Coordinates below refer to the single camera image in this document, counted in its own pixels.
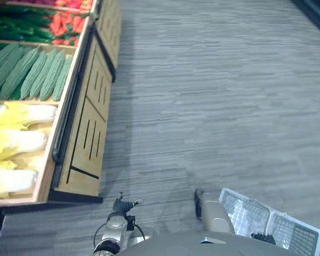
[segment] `floor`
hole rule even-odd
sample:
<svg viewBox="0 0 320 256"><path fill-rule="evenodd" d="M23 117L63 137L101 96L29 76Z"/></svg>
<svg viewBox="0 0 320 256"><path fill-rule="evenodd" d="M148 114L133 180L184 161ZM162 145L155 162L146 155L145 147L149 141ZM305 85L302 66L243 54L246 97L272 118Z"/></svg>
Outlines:
<svg viewBox="0 0 320 256"><path fill-rule="evenodd" d="M101 205L6 217L0 255L91 255L114 197L196 228L228 187L320 228L320 31L289 0L123 0Z"/></svg>

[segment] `produce display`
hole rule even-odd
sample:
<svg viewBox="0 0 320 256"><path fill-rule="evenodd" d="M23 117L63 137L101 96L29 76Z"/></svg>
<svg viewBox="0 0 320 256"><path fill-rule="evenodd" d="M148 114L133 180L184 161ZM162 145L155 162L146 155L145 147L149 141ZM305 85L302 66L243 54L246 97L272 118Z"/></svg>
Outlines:
<svg viewBox="0 0 320 256"><path fill-rule="evenodd" d="M60 100L71 60L65 51L39 52L39 48L8 44L0 50L0 100L24 100L54 94Z"/></svg>
<svg viewBox="0 0 320 256"><path fill-rule="evenodd" d="M45 148L46 134L28 129L35 123L53 121L55 112L56 107L47 105L32 106L11 102L0 105L0 198L9 198L12 193L31 193L38 167L15 170L17 164L10 158Z"/></svg>
<svg viewBox="0 0 320 256"><path fill-rule="evenodd" d="M32 4L47 4L59 7L69 7L89 11L93 0L13 0L14 2L24 2Z"/></svg>
<svg viewBox="0 0 320 256"><path fill-rule="evenodd" d="M49 28L55 36L52 44L74 45L77 46L79 35L83 31L85 17L89 13L79 14L70 11L57 12Z"/></svg>
<svg viewBox="0 0 320 256"><path fill-rule="evenodd" d="M0 39L77 46L88 15L4 5L0 7Z"/></svg>

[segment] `cable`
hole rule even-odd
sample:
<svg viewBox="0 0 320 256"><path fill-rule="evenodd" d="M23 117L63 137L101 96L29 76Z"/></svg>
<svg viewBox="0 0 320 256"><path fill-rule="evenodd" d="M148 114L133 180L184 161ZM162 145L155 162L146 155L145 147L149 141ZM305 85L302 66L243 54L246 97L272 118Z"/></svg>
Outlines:
<svg viewBox="0 0 320 256"><path fill-rule="evenodd" d="M139 226L139 225L137 225L137 224L134 224L134 226L136 226L136 227L138 228L138 230L140 230L141 235L142 235L142 237L143 237L143 240L146 240L146 238L145 238L145 234L143 233L143 231L142 231L142 229L140 228L140 226Z"/></svg>
<svg viewBox="0 0 320 256"><path fill-rule="evenodd" d="M94 238L93 238L94 248L96 248L96 242L95 242L95 240L96 240L96 235L97 235L98 231L99 231L105 224L106 224L106 222L103 223L102 225L100 225L100 227L96 230L96 232L95 232L95 234L94 234Z"/></svg>

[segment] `white basket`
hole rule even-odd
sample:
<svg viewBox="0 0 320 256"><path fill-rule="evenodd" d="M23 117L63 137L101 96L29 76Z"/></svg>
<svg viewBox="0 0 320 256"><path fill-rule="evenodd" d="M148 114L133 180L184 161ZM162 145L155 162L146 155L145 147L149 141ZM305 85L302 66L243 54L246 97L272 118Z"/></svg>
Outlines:
<svg viewBox="0 0 320 256"><path fill-rule="evenodd" d="M303 256L319 256L320 229L228 188L222 189L219 201L228 212L236 235L270 234L277 246Z"/></svg>

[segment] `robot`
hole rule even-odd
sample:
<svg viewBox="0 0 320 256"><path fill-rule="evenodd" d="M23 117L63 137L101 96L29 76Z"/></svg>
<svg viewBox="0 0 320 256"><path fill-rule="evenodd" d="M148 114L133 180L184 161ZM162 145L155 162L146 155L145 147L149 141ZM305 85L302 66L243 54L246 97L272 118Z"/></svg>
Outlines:
<svg viewBox="0 0 320 256"><path fill-rule="evenodd" d="M135 216L128 211L142 200L115 199L113 212L108 216L102 240L95 244L94 256L298 256L275 245L270 235L253 234L253 238L235 235L234 226L220 201L211 193L195 191L196 217L201 219L205 231L186 231L161 236L145 236L135 224ZM142 237L128 233L138 228Z"/></svg>

